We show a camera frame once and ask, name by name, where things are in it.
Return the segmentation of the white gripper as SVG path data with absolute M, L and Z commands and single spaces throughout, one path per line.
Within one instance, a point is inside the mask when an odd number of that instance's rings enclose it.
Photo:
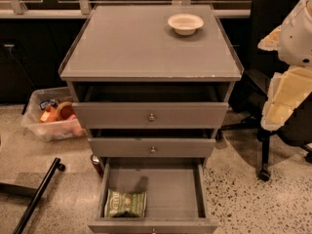
M 257 47 L 263 51 L 277 51 L 280 32 L 281 26 L 277 26 L 259 41 Z M 311 93 L 311 68 L 293 65 L 283 74 L 275 73 L 262 109 L 261 127 L 266 131 L 280 129 Z

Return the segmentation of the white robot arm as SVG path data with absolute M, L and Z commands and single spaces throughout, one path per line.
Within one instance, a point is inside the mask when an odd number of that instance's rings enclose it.
M 262 109 L 261 127 L 277 131 L 312 93 L 312 0 L 299 0 L 257 47 L 277 51 L 279 60 L 289 65 L 284 73 L 274 73 Z

